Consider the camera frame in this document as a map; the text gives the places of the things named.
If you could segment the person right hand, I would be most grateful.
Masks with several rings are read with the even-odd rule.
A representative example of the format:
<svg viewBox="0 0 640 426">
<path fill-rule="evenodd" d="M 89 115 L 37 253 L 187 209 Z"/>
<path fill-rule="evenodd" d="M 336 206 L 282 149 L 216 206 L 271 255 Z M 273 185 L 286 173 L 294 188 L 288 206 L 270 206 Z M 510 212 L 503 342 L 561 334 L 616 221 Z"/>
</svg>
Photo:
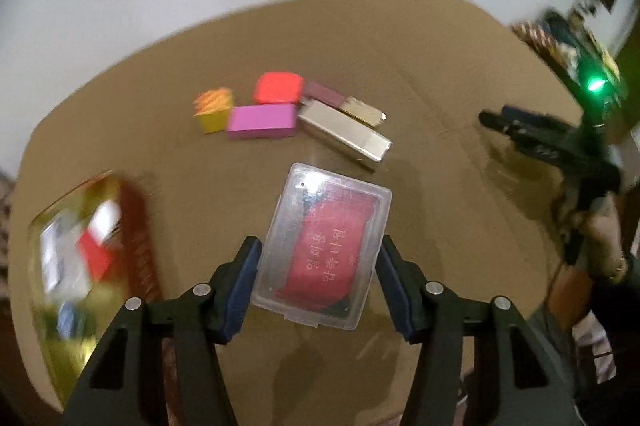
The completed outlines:
<svg viewBox="0 0 640 426">
<path fill-rule="evenodd" d="M 552 219 L 565 243 L 577 231 L 584 239 L 588 269 L 593 278 L 620 283 L 628 271 L 626 255 L 620 238 L 620 217 L 615 195 L 608 193 L 594 200 L 588 211 L 577 208 L 578 194 L 574 188 L 561 192 L 552 204 Z"/>
</svg>

